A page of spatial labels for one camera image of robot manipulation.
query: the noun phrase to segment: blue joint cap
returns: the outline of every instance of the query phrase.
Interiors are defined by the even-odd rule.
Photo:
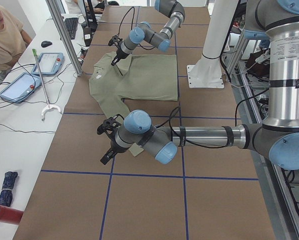
[[[269,150],[269,160],[286,170],[299,169],[299,132],[280,138]]]
[[[142,21],[142,22],[139,23],[139,24],[145,24],[145,25],[147,25],[147,26],[151,29],[151,26],[150,26],[149,22],[147,22],[147,21]]]
[[[244,37],[248,40],[269,40],[269,36],[263,31],[251,31],[245,29]]]
[[[175,157],[177,153],[177,147],[173,142],[166,144],[156,155],[155,159],[162,164],[167,164]]]
[[[168,50],[169,46],[170,46],[170,40],[165,39],[164,41],[162,41],[160,43],[160,45],[158,46],[158,49],[163,51],[163,52],[166,52]]]
[[[151,126],[149,115],[142,110],[134,110],[124,120],[125,128],[133,134],[143,134]]]
[[[145,38],[145,33],[140,27],[135,27],[129,33],[129,39],[134,44],[141,43],[144,40],[144,38]]]
[[[156,0],[155,1],[155,9],[157,10],[157,11],[159,11],[159,9],[160,9],[160,0]]]
[[[299,0],[277,0],[277,2],[286,11],[299,15]]]

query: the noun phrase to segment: green handle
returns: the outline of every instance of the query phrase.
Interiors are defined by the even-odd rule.
[[[37,50],[33,48],[34,56],[37,56]]]

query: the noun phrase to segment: white desk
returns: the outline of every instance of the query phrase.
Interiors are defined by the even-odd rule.
[[[76,14],[66,14],[65,17],[76,17]],[[49,40],[53,44],[49,47],[42,48],[41,42]],[[81,46],[84,44],[83,30],[78,25],[76,38],[72,40],[76,53],[79,53]],[[66,52],[63,43],[60,41],[60,36],[50,19],[47,20],[40,32],[33,39],[32,43],[26,49],[24,54],[19,60],[21,65],[34,64],[35,59],[33,56],[32,48],[37,49],[37,53],[42,52],[62,52],[65,56],[65,62],[61,67],[62,71],[70,59]],[[24,70],[22,68],[11,72],[5,79],[5,82],[12,82]],[[52,79],[52,77],[45,77],[45,82]],[[65,83],[59,100],[58,105],[62,111],[69,99],[70,93],[76,81],[76,73],[72,65],[70,65],[60,79]],[[0,91],[7,85],[1,85]],[[50,98],[50,102],[55,102],[62,82],[57,78],[53,83],[47,83],[46,89]],[[29,102],[46,101],[43,89],[38,88],[35,93],[27,99]],[[0,104],[0,107],[8,105],[9,103]],[[46,103],[21,103],[12,104],[5,108],[0,109],[0,124],[7,125],[15,130],[22,131],[53,131],[55,132],[62,115],[57,111],[49,111],[45,114],[45,121],[41,120],[42,109]],[[0,192],[4,180],[5,172],[12,171],[18,172],[19,176],[16,179],[15,188],[13,190],[14,199],[11,207],[19,210],[24,210],[28,203],[31,192],[34,188],[41,166],[45,160],[50,144],[53,140],[54,133],[22,133],[14,132],[0,125]],[[0,223],[0,240],[11,240],[17,230],[17,225]]]

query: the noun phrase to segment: white metal pole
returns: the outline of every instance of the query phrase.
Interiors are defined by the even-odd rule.
[[[190,88],[224,88],[219,57],[239,0],[216,0],[201,59],[188,65]]]
[[[61,13],[60,13],[59,7],[57,5],[57,2],[56,2],[56,0],[46,0],[46,3],[48,5],[51,16],[53,17],[53,20],[55,22],[56,28],[59,32],[59,35],[63,41],[63,44],[67,50],[68,56],[71,60],[71,63],[73,64],[73,66],[75,68],[77,76],[80,76],[82,74],[82,68],[78,61],[77,55],[75,53],[74,46],[69,38],[69,34],[67,32],[66,26],[61,17]]]

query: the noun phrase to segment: beige shirt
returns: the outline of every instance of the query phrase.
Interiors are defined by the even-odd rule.
[[[26,43],[21,36],[23,23],[0,5],[4,16],[4,28],[0,30],[0,70],[8,70],[14,57],[21,56],[26,50]]]

